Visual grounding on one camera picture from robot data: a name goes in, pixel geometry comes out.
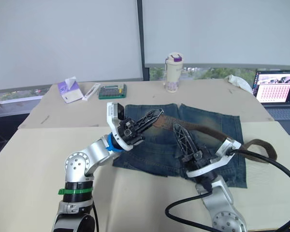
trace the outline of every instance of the brown leather strap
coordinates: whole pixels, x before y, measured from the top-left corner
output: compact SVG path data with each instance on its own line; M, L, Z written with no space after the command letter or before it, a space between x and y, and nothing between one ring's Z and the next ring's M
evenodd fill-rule
M161 115L159 117L159 119L153 124L153 126L157 127L157 128L162 128L165 130L173 131L173 124L174 123L179 123L180 125L182 125L183 127L185 127L189 131L190 130L191 131L199 131L199 132L202 132L204 134L208 134L208 135L214 137L215 139L217 139L221 142L224 142L227 138L233 139L221 131L218 131L218 130L215 130L215 129L212 129L210 127L203 126L200 124L186 122L186 121L177 119L175 117L167 116L167 115ZM269 144L268 142L263 141L261 139L253 139L250 142L242 145L241 149L248 150L248 148L251 145L262 146L266 150L269 158L271 158L273 160L277 159L277 153L276 153L275 149L273 148L273 146L271 144ZM248 155L244 155L244 156L245 156L245 158L250 159L250 160L264 162L260 159L257 159L257 158L254 158L254 157L251 157Z

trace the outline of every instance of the denim fabric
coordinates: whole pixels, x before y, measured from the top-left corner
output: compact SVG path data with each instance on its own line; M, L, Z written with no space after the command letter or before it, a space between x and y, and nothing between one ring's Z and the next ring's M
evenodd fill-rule
M153 109L162 108L164 114L179 118L184 121L198 123L216 130L220 130L240 143L243 143L242 129L238 116L223 115L219 113L200 110L186 105L178 109L176 104L168 105L127 105L125 116L134 120ZM193 140L215 152L221 142L198 131L190 131ZM144 132L145 140L135 146L131 151L122 152L114 160L115 167L122 167L147 172L160 176L181 176L189 179L186 169L179 159L182 153L177 146L176 138L172 131L151 127ZM225 166L216 169L221 174L229 187L247 188L246 164L242 156L234 156Z

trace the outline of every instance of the laptop screen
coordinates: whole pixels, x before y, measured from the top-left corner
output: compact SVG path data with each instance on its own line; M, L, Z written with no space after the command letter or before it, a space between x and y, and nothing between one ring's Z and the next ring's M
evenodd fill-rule
M252 90L262 104L290 104L290 71L257 71Z

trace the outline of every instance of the beige table surface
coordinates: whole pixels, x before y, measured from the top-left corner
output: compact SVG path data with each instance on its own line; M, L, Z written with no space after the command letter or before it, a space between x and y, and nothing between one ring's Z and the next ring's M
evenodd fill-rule
M290 138L278 122L242 123L244 141L270 142L278 161L290 169ZM51 231L64 187L64 161L108 133L107 127L20 129L0 153L0 232ZM290 180L275 167L246 162L248 189L230 188L249 230L276 228L290 219ZM164 208L196 195L194 184L180 177L100 167L93 197L101 231L195 232L168 219ZM211 224L202 201L178 206L178 216Z
M233 86L224 79L181 81L176 93L163 89L161 81L125 82L128 87L125 99L99 100L98 95L88 101L66 104L59 94L57 85L41 99L19 128L63 128L108 126L106 123L106 103L109 101L127 104L185 104L203 110L228 115L239 115L242 122L273 121L256 98ZM86 93L93 83L79 83Z

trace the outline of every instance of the blue ring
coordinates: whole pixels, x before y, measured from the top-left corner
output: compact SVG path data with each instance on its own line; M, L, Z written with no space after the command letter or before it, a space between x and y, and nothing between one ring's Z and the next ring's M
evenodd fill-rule
M114 152L122 152L123 149L117 149L113 146L112 144L112 133L110 133L108 136L107 136L107 142L109 144L109 146L106 148L108 151L114 151Z

